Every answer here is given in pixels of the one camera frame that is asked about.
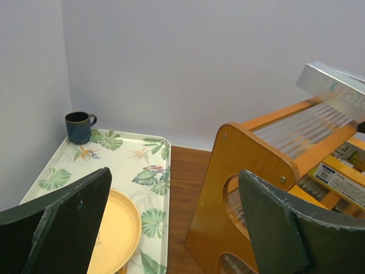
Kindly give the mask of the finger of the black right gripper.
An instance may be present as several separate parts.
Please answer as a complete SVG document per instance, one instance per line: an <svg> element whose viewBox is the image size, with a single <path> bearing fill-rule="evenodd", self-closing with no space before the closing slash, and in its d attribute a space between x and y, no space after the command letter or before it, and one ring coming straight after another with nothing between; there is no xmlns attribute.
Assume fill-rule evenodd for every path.
<svg viewBox="0 0 365 274"><path fill-rule="evenodd" d="M357 126L357 132L365 133L365 122L359 123Z"/></svg>

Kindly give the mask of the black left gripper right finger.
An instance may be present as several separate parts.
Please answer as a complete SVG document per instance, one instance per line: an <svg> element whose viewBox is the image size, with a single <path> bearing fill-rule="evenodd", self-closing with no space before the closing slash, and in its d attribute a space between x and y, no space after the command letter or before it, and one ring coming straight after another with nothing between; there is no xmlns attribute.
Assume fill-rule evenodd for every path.
<svg viewBox="0 0 365 274"><path fill-rule="evenodd" d="M239 194L259 273L364 273L364 220L280 190L248 170Z"/></svg>

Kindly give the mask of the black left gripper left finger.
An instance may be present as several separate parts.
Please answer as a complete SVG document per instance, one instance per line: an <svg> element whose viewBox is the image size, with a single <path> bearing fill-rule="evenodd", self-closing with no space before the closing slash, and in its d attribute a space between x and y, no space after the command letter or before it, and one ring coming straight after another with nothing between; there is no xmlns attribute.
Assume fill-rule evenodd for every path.
<svg viewBox="0 0 365 274"><path fill-rule="evenodd" d="M1 212L1 273L87 273L110 193L100 168Z"/></svg>

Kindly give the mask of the silver toothpaste box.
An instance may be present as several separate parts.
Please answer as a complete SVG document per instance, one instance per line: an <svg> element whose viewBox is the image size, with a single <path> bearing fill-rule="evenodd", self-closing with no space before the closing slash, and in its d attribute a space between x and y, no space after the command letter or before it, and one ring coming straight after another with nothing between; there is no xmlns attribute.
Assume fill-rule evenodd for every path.
<svg viewBox="0 0 365 274"><path fill-rule="evenodd" d="M321 62L307 63L296 86L352 120L364 122L364 77Z"/></svg>

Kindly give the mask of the orange toothpaste box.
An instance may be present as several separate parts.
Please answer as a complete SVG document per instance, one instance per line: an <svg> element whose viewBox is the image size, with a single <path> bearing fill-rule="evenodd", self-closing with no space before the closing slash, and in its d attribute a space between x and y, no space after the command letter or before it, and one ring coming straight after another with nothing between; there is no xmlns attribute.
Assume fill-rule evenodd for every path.
<svg viewBox="0 0 365 274"><path fill-rule="evenodd" d="M360 147L345 142L332 152L332 156L360 173L364 172L364 150Z"/></svg>
<svg viewBox="0 0 365 274"><path fill-rule="evenodd" d="M330 155L312 168L307 175L364 211L364 175L359 171Z"/></svg>

